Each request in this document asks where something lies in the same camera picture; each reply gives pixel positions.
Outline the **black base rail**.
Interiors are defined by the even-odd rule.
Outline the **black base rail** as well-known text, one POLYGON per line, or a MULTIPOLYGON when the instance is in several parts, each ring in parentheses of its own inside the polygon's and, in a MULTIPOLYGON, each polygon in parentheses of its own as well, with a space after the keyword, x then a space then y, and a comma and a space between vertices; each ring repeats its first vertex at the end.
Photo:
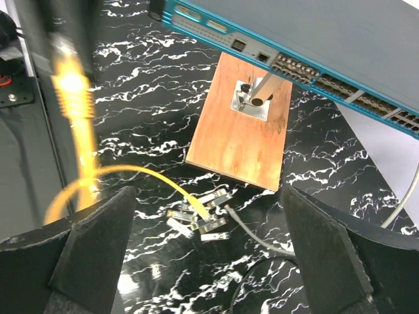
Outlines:
POLYGON ((94 81, 101 1, 8 1, 1 12, 1 238, 43 225, 77 177, 75 149, 51 81, 71 45, 94 81))

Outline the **wooden base board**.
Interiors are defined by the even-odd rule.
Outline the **wooden base board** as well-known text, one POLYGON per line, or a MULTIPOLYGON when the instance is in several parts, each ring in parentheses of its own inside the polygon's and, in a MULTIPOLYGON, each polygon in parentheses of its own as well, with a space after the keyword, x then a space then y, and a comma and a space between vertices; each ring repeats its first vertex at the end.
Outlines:
POLYGON ((235 110, 241 83, 251 84, 266 71, 221 54, 197 123, 186 163, 264 189, 280 185, 292 83, 283 80, 267 113, 258 118, 235 110))

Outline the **metal stand post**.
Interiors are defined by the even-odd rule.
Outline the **metal stand post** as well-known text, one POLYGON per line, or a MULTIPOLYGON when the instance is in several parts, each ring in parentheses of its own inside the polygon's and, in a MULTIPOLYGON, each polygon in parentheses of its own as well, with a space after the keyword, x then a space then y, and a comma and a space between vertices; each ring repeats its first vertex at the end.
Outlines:
POLYGON ((255 81, 249 95, 249 102, 253 106, 260 107, 283 82, 284 79, 281 77, 272 73, 267 73, 263 78, 255 81))

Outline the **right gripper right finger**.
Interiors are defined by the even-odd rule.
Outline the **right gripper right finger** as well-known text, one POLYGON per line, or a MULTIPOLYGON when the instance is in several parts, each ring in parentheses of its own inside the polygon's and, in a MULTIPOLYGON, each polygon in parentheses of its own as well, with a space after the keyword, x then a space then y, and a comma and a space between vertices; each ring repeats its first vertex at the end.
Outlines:
POLYGON ((418 238, 286 187, 282 203, 312 313, 417 313, 418 238))

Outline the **metal mounting plate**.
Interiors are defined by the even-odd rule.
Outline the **metal mounting plate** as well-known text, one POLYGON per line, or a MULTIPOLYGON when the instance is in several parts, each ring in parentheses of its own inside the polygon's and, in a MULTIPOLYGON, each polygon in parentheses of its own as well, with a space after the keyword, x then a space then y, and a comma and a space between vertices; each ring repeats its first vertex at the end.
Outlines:
POLYGON ((266 100, 260 106, 255 106, 250 102, 251 92, 259 85, 261 81, 261 77, 257 77, 252 84, 237 80, 234 87, 230 109, 232 111, 266 122, 268 120, 270 100, 266 100))

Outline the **silver SFP module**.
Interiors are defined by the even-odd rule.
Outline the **silver SFP module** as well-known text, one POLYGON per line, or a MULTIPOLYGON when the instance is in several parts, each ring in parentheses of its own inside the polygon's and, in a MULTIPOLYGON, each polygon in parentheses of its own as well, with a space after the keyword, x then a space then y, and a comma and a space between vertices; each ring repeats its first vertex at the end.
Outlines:
POLYGON ((203 242, 207 241, 221 241, 230 239, 230 234, 228 232, 219 232, 219 233, 206 233, 200 235, 200 240, 203 242))
POLYGON ((215 198, 218 198, 219 196, 222 196, 222 195, 225 195, 225 194, 232 195, 230 192, 227 192, 224 188, 222 188, 220 190, 216 190, 212 193, 209 193, 205 196, 202 196, 201 198, 198 198, 198 201, 202 205, 206 206, 206 204, 209 203, 210 201, 213 201, 215 198))
POLYGON ((187 238, 192 238, 194 233, 186 225, 178 222, 174 218, 169 218, 167 220, 167 225, 172 227, 174 230, 178 231, 180 234, 184 235, 187 238))
POLYGON ((187 222, 196 222, 198 220, 198 217, 193 214, 184 213, 181 211, 174 211, 172 209, 169 209, 167 211, 166 216, 177 219, 177 220, 187 221, 187 222))
POLYGON ((224 217, 218 218, 216 220, 208 221, 208 222, 204 220, 199 220, 191 224, 191 230, 192 231, 198 230, 201 234, 206 234, 212 230, 215 230, 217 228, 224 226, 226 223, 227 223, 227 219, 224 217))
POLYGON ((227 202, 230 199, 232 199, 232 195, 230 195, 230 194, 225 194, 225 195, 219 196, 218 198, 215 198, 213 201, 210 201, 209 203, 207 203, 206 204, 206 209, 208 209, 208 210, 214 209, 214 208, 224 204, 225 202, 227 202))

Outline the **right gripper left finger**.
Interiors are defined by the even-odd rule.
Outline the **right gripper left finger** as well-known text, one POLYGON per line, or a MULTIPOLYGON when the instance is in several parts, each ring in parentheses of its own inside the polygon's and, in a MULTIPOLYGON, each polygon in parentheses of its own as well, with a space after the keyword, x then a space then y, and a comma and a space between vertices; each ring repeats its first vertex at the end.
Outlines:
POLYGON ((137 190, 1 242, 2 313, 110 313, 137 190))

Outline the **teal network switch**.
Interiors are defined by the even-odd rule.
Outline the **teal network switch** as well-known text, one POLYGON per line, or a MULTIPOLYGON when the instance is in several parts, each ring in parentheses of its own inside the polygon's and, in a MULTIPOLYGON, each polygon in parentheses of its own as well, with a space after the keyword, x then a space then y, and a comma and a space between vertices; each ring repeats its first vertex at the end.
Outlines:
POLYGON ((418 9, 406 1, 151 1, 148 15, 418 137, 418 9))

